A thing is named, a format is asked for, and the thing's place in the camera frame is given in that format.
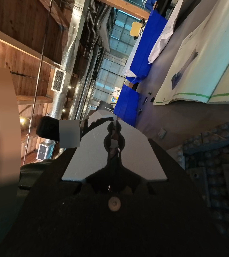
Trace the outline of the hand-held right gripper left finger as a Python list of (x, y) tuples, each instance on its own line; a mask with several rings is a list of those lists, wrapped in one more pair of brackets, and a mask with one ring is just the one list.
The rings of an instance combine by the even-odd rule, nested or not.
[(62, 181), (86, 181), (110, 165), (110, 144), (113, 122), (104, 123), (88, 131), (71, 158)]

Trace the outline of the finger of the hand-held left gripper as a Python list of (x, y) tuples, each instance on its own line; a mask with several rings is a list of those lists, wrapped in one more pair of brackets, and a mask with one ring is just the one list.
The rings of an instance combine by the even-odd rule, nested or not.
[(91, 115), (88, 116), (87, 127), (90, 127), (97, 120), (105, 118), (107, 114), (108, 114), (108, 111), (96, 110), (94, 113), (92, 113)]

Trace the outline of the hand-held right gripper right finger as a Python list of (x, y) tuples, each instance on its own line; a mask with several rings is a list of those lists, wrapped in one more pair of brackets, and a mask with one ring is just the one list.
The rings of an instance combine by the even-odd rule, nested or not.
[(121, 147), (121, 164), (145, 180), (167, 180), (148, 138), (123, 120), (118, 120), (124, 141)]

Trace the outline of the small light grey brick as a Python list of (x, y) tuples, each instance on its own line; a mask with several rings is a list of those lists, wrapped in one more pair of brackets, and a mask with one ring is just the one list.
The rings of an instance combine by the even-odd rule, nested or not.
[(110, 139), (110, 150), (119, 148), (119, 134), (117, 132), (117, 117), (113, 119), (112, 135)]

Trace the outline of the grey toy brick build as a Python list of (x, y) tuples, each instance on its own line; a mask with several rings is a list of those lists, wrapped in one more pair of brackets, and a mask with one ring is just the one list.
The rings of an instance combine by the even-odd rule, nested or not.
[(229, 240), (229, 122), (166, 151), (189, 175), (219, 233)]

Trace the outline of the blue plastic bin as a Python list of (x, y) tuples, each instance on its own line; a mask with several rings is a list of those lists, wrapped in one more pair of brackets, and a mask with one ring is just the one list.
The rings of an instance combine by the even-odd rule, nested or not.
[(130, 66), (130, 70), (136, 75), (136, 78), (126, 77), (126, 79), (132, 84), (141, 82), (147, 77), (152, 66), (152, 64), (148, 63), (149, 54), (162, 33), (166, 23), (167, 20), (162, 17), (157, 10), (151, 10), (134, 59)]
[(126, 85), (122, 86), (113, 113), (127, 124), (135, 127), (140, 94)]

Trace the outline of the white air vent grille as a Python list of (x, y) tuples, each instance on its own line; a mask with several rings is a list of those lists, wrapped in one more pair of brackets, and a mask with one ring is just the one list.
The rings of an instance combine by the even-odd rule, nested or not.
[(36, 160), (43, 161), (47, 159), (48, 151), (49, 151), (49, 143), (40, 143), (36, 155)]
[(52, 81), (51, 90), (54, 92), (62, 93), (64, 87), (66, 71), (55, 68), (54, 77)]

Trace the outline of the large glass window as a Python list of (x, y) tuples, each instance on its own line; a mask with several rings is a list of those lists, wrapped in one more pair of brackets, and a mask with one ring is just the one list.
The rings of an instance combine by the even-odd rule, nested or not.
[(104, 55), (92, 101), (111, 104), (115, 88), (122, 88), (126, 80), (122, 71), (136, 43), (136, 39), (130, 35), (132, 23), (139, 21), (126, 12), (118, 11), (109, 36), (110, 51)]

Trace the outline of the white paper sheet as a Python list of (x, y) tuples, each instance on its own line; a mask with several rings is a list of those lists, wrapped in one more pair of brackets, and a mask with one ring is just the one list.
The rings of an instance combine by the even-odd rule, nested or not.
[(125, 76), (125, 77), (136, 78), (136, 75), (130, 70), (130, 66), (131, 66), (132, 61), (133, 61), (133, 59), (134, 59), (134, 56), (135, 56), (136, 50), (137, 50), (137, 48), (138, 48), (139, 42), (140, 42), (140, 40), (141, 40), (141, 37), (142, 37), (141, 35), (138, 36), (138, 38), (137, 38), (137, 40), (136, 40), (136, 42), (135, 42), (135, 45), (134, 45), (134, 47), (133, 47), (133, 49), (132, 49), (132, 52), (131, 52), (131, 54), (130, 54), (130, 56), (129, 56), (129, 58), (128, 58), (126, 64), (125, 64), (125, 67), (123, 68), (123, 71), (122, 71), (121, 74), (122, 74), (123, 76)]

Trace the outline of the metal threaded rod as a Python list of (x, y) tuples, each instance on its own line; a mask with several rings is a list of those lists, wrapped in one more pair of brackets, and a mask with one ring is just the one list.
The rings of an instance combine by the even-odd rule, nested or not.
[(45, 26), (45, 32), (44, 32), (44, 37), (43, 37), (43, 45), (42, 45), (42, 51), (41, 51), (41, 58), (40, 58), (38, 74), (37, 74), (37, 80), (36, 80), (36, 88), (35, 88), (35, 93), (34, 93), (34, 99), (33, 99), (33, 104), (32, 104), (31, 115), (30, 115), (30, 119), (29, 119), (30, 123), (29, 123), (29, 129), (28, 129), (28, 133), (27, 133), (27, 140), (26, 140), (26, 145), (25, 145), (25, 153), (24, 153), (24, 158), (23, 158), (23, 165), (25, 164), (25, 161), (26, 161), (26, 155), (27, 155), (28, 145), (29, 145), (29, 138), (30, 138), (30, 133), (31, 133), (31, 129), (32, 129), (32, 121), (33, 121), (33, 115), (34, 115), (35, 106), (36, 106), (36, 98), (37, 98), (37, 93), (38, 93), (39, 79), (40, 79), (40, 74), (41, 74), (41, 69), (42, 69), (42, 62), (43, 62), (43, 57), (44, 57), (44, 50), (45, 50), (47, 33), (48, 33), (49, 20), (50, 20), (50, 16), (51, 16), (52, 4), (53, 4), (53, 0), (50, 0), (49, 1), (48, 16), (47, 16), (46, 26)]

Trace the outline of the white plastic bag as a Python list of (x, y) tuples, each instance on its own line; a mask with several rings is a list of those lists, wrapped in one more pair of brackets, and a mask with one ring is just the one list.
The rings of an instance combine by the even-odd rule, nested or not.
[(173, 8), (173, 11), (171, 12), (169, 19), (160, 34), (159, 38), (157, 39), (156, 43), (154, 44), (149, 57), (148, 57), (148, 63), (153, 63), (157, 57), (160, 55), (160, 53), (163, 51), (167, 43), (169, 42), (171, 36), (174, 34), (174, 27), (179, 15), (179, 12), (181, 10), (182, 4), (184, 0), (178, 0), (176, 2), (176, 5)]

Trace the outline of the open instruction booklet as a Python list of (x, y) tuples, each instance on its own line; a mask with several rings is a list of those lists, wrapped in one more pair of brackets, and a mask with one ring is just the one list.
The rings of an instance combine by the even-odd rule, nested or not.
[(229, 104), (229, 1), (217, 1), (181, 43), (153, 105)]

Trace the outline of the silver ventilation duct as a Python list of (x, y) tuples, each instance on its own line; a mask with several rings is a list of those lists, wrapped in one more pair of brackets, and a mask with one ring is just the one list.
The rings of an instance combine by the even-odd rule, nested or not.
[(52, 108), (49, 116), (57, 120), (61, 119), (65, 99), (70, 85), (72, 72), (75, 65), (75, 60), (79, 48), (84, 23), (86, 21), (86, 14), (90, 1), (76, 0), (72, 10), (71, 21), (68, 27), (67, 42), (64, 47), (60, 69), (66, 71), (64, 87), (62, 93), (54, 92)]
[(91, 70), (88, 75), (85, 74), (83, 78), (77, 83), (71, 108), (68, 114), (68, 120), (81, 119), (86, 97), (90, 89), (92, 77), (93, 70)]

